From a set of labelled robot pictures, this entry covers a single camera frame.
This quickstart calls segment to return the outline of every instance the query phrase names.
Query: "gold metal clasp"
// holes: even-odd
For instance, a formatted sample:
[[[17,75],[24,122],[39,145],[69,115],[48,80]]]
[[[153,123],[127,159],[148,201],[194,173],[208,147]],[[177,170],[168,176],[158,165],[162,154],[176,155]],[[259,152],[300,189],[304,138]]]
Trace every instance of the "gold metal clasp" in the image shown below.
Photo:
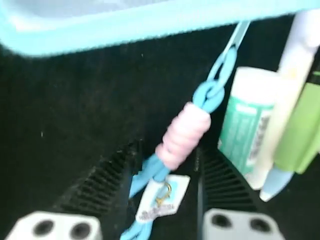
[[[169,183],[165,182],[164,185],[168,188],[168,191],[162,197],[157,197],[155,199],[155,202],[158,207],[160,207],[166,199],[170,198],[170,194],[172,191],[171,185]]]

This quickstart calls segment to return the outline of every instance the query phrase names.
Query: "white tube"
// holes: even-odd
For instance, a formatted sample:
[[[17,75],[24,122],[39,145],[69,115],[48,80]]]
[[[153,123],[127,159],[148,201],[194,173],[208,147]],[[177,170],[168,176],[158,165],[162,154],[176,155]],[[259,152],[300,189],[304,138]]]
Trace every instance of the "white tube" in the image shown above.
[[[298,13],[288,36],[278,73],[280,94],[276,100],[253,172],[247,181],[254,190],[263,187],[273,166],[273,155],[308,77],[320,45],[320,9]]]

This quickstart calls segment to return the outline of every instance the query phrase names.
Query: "blue cord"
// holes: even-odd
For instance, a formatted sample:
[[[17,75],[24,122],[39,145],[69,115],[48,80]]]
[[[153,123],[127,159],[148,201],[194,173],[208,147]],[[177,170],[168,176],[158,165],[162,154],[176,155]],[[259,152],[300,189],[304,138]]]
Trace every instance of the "blue cord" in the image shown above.
[[[192,101],[207,113],[212,113],[221,104],[225,96],[224,86],[228,81],[236,63],[237,49],[231,47],[226,53],[221,54],[214,63],[207,79],[201,83],[193,94]],[[219,78],[215,79],[219,68],[222,66]],[[153,154],[142,166],[142,171],[133,176],[129,198],[143,189],[153,178],[156,182],[164,182],[170,169],[166,168],[162,161]],[[148,240],[152,231],[153,221],[139,223],[135,221],[120,237],[120,240]]]

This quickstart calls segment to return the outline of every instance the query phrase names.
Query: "green label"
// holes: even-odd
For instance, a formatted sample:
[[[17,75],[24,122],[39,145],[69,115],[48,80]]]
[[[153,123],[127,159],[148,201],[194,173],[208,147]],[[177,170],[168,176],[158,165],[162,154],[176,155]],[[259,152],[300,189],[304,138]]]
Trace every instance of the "green label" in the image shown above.
[[[229,99],[218,149],[243,175],[253,170],[273,107]]]

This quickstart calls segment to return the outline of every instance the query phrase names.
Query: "pen tip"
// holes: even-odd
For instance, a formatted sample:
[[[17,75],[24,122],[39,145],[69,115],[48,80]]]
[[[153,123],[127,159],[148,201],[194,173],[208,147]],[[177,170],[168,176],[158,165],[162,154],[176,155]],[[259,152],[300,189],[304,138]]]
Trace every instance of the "pen tip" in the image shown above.
[[[260,192],[260,199],[264,202],[268,202],[270,199],[272,199],[272,195],[265,192],[265,191],[261,191]]]

